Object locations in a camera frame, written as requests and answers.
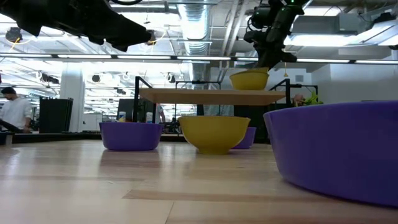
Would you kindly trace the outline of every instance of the bowl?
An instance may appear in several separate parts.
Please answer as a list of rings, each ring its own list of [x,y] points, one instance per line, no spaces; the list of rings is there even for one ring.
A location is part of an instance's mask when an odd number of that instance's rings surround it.
[[[280,174],[303,188],[398,207],[398,101],[264,115]]]
[[[162,124],[100,123],[104,147],[115,151],[147,151],[157,147],[163,131]]]
[[[242,141],[250,119],[234,116],[183,116],[178,121],[185,139],[199,153],[223,155]]]
[[[235,90],[263,90],[268,82],[268,68],[257,68],[231,75],[232,87]]]
[[[233,149],[250,149],[256,137],[256,129],[249,127],[243,140],[237,146],[233,147]]]

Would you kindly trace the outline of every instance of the purple bowl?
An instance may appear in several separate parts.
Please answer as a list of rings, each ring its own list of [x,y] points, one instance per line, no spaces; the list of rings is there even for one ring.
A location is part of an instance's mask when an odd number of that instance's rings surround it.
[[[256,137],[256,129],[248,127],[244,139],[237,146],[233,147],[233,149],[250,149],[254,143],[254,137]]]
[[[163,125],[148,123],[100,123],[104,147],[115,151],[146,151],[157,147]]]
[[[398,101],[266,113],[280,174],[323,194],[398,207]]]

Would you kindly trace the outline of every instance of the green plant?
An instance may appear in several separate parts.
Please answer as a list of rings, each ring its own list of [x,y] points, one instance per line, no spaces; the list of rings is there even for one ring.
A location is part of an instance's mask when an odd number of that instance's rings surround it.
[[[320,104],[323,104],[323,102],[322,101],[318,101],[318,95],[314,91],[312,91],[311,92],[311,97],[309,99],[306,99],[303,102],[303,104],[306,105],[306,106],[308,106],[308,105],[320,105]]]

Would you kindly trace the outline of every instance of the wooden shelf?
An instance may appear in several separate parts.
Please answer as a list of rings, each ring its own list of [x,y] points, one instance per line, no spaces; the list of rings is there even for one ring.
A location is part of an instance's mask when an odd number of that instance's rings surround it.
[[[162,88],[140,89],[140,96],[153,103],[199,105],[265,106],[285,98],[283,91],[265,90],[175,90]]]

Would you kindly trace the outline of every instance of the white shirt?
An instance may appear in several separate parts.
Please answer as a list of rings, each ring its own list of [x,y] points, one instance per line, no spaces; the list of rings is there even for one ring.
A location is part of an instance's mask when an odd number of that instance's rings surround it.
[[[160,123],[160,113],[161,112],[163,112],[163,107],[161,106],[161,105],[156,105],[156,120],[155,120],[155,122],[157,123],[157,124],[159,124]]]
[[[30,110],[32,109],[29,101],[16,98],[5,102],[0,111],[0,119],[8,122],[19,129],[23,129],[26,120],[30,118]]]

